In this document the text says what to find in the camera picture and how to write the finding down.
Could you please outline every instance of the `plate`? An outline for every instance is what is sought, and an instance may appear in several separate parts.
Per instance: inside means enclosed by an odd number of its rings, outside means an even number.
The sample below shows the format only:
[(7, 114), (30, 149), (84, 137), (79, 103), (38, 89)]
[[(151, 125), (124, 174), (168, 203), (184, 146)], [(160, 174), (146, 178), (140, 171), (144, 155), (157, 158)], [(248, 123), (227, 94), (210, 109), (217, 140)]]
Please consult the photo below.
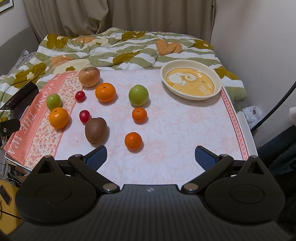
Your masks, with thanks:
[(213, 69), (192, 60), (168, 62), (160, 69), (160, 75), (168, 89), (184, 99), (209, 99), (222, 88), (221, 79)]

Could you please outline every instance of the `orange fruit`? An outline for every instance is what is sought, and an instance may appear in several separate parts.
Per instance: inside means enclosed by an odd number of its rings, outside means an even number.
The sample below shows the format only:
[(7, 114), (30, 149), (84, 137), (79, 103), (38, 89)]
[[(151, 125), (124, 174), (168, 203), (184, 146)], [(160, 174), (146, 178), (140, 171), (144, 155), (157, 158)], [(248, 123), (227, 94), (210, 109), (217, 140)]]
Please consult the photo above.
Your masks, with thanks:
[(100, 102), (110, 102), (115, 98), (116, 89), (110, 83), (102, 83), (96, 88), (95, 94)]
[(133, 120), (137, 123), (142, 123), (147, 119), (147, 111), (144, 108), (135, 108), (131, 113)]
[(124, 144), (129, 150), (138, 150), (142, 145), (142, 137), (136, 132), (128, 133), (124, 138)]
[(62, 107), (53, 109), (49, 114), (49, 123), (56, 129), (64, 128), (69, 122), (68, 111)]

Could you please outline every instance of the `striped blanket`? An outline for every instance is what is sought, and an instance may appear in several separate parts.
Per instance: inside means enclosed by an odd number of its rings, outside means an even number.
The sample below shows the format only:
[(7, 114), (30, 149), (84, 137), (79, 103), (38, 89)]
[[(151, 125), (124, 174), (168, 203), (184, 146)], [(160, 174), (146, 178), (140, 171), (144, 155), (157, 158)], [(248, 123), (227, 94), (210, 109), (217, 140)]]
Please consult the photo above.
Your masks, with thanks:
[[(225, 69), (206, 41), (183, 34), (110, 28), (101, 34), (75, 38), (47, 35), (29, 62), (0, 81), (0, 105), (28, 81), (42, 89), (56, 74), (65, 71), (80, 71), (87, 66), (101, 70), (160, 69), (175, 59), (190, 59), (209, 66), (221, 78), (232, 101), (246, 98), (242, 81)], [(8, 112), (0, 113), (2, 119), (7, 116)]]

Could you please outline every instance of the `beige curtain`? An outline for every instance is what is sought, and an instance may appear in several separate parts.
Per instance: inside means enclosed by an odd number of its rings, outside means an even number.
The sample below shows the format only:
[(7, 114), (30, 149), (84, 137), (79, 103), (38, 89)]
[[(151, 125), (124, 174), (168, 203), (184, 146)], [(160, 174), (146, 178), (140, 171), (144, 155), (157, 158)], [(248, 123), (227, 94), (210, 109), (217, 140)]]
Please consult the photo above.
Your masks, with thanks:
[(103, 32), (162, 31), (211, 40), (215, 0), (23, 0), (41, 41), (47, 34), (68, 37)]

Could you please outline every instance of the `cartoon duck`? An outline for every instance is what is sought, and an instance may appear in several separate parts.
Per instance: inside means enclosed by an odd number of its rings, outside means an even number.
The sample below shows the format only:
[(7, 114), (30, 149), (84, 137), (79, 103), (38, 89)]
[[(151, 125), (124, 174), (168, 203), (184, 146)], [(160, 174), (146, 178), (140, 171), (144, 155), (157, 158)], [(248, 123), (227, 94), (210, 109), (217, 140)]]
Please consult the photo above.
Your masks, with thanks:
[(184, 72), (184, 73), (174, 73), (168, 76), (168, 84), (173, 87), (174, 84), (176, 85), (186, 85), (186, 83), (204, 83), (204, 81), (200, 80), (200, 77), (202, 75), (198, 73), (197, 75), (191, 73), (191, 72)]

